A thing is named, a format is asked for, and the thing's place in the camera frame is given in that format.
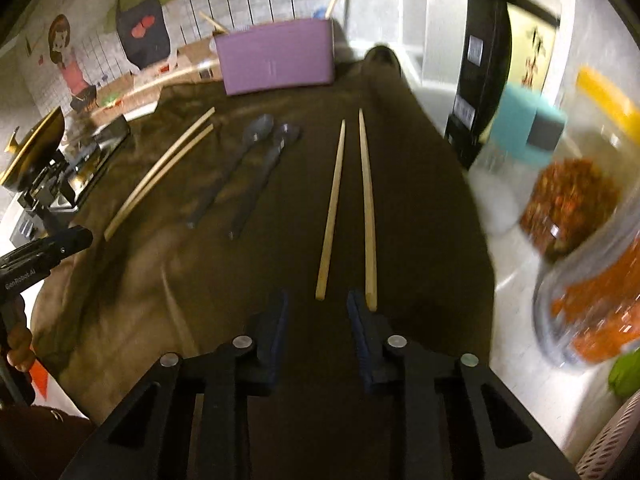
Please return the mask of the person's left hand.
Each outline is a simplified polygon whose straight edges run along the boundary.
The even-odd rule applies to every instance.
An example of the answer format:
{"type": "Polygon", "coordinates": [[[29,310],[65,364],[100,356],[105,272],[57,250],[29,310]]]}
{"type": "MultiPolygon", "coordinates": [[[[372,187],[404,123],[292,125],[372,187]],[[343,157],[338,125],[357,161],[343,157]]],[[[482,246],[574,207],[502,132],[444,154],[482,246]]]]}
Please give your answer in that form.
{"type": "Polygon", "coordinates": [[[6,307],[10,315],[6,323],[8,330],[8,350],[6,358],[11,366],[22,373],[28,373],[35,363],[32,351],[32,332],[27,327],[25,303],[22,296],[16,296],[6,307]]]}

